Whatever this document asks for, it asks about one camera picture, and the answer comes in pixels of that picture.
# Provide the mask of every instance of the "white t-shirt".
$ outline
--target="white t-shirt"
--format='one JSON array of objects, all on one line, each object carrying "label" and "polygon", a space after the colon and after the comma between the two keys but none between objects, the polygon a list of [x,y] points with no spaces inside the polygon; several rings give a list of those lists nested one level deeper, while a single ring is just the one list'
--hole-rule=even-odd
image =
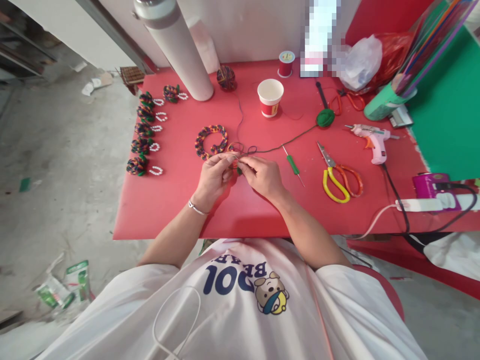
[{"label": "white t-shirt", "polygon": [[375,278],[313,272],[282,239],[222,239],[182,270],[125,271],[38,359],[167,359],[157,314],[158,341],[175,354],[184,343],[180,359],[330,359],[328,341],[336,360],[426,359]]}]

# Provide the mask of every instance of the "yellow scissor handle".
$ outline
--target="yellow scissor handle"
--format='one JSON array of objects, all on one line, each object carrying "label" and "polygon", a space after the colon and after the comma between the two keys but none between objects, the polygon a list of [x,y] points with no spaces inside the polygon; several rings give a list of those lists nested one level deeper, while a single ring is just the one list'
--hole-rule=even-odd
[{"label": "yellow scissor handle", "polygon": [[[337,179],[335,178],[334,176],[334,172],[332,171],[333,167],[329,167],[328,170],[324,170],[323,171],[323,189],[325,190],[326,194],[328,195],[328,197],[330,199],[332,199],[334,202],[337,202],[339,204],[345,204],[345,203],[348,203],[350,201],[350,194],[349,192],[347,191],[347,189],[345,189],[343,187],[343,185],[341,183],[339,183],[337,181]],[[331,192],[330,192],[330,189],[327,185],[327,180],[331,179],[331,181],[335,184],[335,186],[337,188],[340,189],[340,191],[343,193],[343,195],[345,195],[345,199],[343,200],[340,200],[338,197],[335,197]]]}]

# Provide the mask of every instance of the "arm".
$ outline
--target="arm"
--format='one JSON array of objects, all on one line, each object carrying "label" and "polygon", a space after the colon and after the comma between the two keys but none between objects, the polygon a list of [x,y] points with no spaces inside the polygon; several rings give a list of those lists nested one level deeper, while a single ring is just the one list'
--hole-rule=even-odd
[{"label": "arm", "polygon": [[[208,213],[227,188],[232,177],[230,164],[237,152],[220,153],[203,164],[198,187],[190,201],[202,213]],[[166,264],[181,268],[199,239],[207,215],[190,208],[188,203],[150,244],[137,266]]]},{"label": "arm", "polygon": [[250,186],[278,209],[293,243],[310,267],[318,269],[333,264],[352,267],[324,227],[285,189],[276,162],[256,156],[242,157],[238,166]]}]

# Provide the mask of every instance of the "silver bracelet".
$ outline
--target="silver bracelet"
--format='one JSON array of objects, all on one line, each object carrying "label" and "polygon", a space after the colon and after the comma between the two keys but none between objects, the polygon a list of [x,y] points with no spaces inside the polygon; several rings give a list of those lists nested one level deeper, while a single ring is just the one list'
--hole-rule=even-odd
[{"label": "silver bracelet", "polygon": [[200,215],[208,215],[208,214],[210,214],[209,212],[202,212],[202,211],[198,210],[198,209],[195,207],[195,205],[192,204],[192,201],[191,201],[190,199],[188,199],[188,207],[189,207],[190,209],[195,210],[195,211],[196,211],[197,213],[199,213]]}]

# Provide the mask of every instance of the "cartoon dog graphic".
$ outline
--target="cartoon dog graphic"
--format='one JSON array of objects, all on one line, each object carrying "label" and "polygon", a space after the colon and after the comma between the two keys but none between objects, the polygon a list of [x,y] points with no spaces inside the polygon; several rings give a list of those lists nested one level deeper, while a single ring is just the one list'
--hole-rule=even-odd
[{"label": "cartoon dog graphic", "polygon": [[268,278],[258,278],[254,284],[257,287],[255,296],[261,313],[278,315],[287,309],[290,295],[276,272],[272,271]]}]

